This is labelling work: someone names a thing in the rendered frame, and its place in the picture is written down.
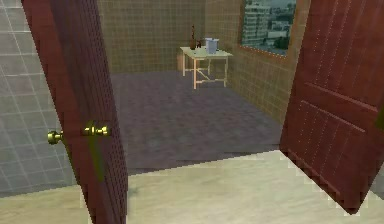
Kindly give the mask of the pale blue bucket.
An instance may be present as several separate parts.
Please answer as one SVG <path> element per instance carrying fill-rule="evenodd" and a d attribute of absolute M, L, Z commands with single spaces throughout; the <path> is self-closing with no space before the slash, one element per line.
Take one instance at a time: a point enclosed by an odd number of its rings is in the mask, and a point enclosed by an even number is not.
<path fill-rule="evenodd" d="M 205 41 L 206 41 L 205 47 L 206 47 L 207 53 L 215 54 L 218 49 L 219 40 L 215 38 L 206 38 Z"/>

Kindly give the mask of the dark red panelled door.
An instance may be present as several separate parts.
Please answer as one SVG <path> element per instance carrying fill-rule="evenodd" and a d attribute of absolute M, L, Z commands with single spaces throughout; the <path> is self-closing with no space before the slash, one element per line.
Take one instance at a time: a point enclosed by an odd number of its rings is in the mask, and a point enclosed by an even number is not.
<path fill-rule="evenodd" d="M 311 0 L 279 149 L 359 211 L 384 164 L 384 0 Z"/>

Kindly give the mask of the pale wooden table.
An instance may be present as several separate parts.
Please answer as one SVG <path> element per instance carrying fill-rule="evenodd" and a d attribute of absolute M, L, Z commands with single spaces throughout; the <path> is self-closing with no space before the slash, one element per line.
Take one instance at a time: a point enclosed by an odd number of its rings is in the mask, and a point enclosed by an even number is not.
<path fill-rule="evenodd" d="M 190 47 L 181 47 L 182 51 L 182 76 L 186 76 L 186 72 L 188 69 L 186 68 L 186 58 L 190 58 L 193 62 L 193 66 L 190 68 L 192 72 L 192 87 L 194 90 L 197 89 L 199 84 L 203 83 L 214 83 L 214 82 L 222 82 L 223 86 L 226 87 L 228 83 L 228 66 L 229 66 L 229 58 L 232 57 L 231 53 L 228 53 L 223 50 L 218 50 L 215 54 L 209 54 L 206 51 L 206 48 L 198 48 L 192 50 Z M 210 78 L 210 69 L 211 63 L 213 60 L 224 60 L 224 77 L 223 78 Z M 208 61 L 208 66 L 198 67 L 198 61 Z"/>

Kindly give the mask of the dark brown bottle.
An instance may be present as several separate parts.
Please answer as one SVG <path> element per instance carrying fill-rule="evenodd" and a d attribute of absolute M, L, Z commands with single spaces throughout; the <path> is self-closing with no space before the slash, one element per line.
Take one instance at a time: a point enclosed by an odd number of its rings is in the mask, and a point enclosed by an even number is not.
<path fill-rule="evenodd" d="M 192 24 L 192 27 L 191 27 L 191 39 L 190 39 L 189 47 L 190 47 L 191 50 L 195 50 L 196 49 L 195 26 L 194 26 L 194 24 Z"/>

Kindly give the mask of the dark red room door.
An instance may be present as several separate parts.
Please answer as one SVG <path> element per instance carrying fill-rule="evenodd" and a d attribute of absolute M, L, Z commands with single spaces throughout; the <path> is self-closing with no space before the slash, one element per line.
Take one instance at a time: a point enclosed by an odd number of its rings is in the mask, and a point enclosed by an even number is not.
<path fill-rule="evenodd" d="M 92 224 L 127 224 L 128 174 L 97 0 L 21 0 Z M 109 136 L 84 136 L 87 124 Z"/>

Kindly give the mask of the window with city view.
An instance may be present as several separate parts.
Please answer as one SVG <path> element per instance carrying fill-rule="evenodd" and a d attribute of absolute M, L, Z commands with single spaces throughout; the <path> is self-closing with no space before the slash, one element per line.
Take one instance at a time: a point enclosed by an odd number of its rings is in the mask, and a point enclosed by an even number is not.
<path fill-rule="evenodd" d="M 244 0 L 240 45 L 286 56 L 297 0 Z"/>

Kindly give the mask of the brass door knob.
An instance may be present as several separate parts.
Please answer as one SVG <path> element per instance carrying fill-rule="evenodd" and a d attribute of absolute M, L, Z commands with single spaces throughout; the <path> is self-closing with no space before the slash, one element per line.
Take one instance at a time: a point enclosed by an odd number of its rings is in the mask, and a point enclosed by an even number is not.
<path fill-rule="evenodd" d="M 47 141 L 50 145 L 56 145 L 63 140 L 63 132 L 49 131 L 47 133 Z"/>
<path fill-rule="evenodd" d="M 84 136 L 109 136 L 110 131 L 107 126 L 97 127 L 94 123 L 87 124 L 83 130 Z"/>

